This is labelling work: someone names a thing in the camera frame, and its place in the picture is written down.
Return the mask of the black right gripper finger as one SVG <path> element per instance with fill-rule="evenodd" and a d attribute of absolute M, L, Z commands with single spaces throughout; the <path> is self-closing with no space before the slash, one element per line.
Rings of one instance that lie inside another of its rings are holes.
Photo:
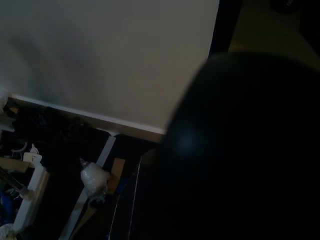
<path fill-rule="evenodd" d="M 162 239 L 319 239 L 318 70 L 268 54 L 210 57 L 161 153 Z"/>

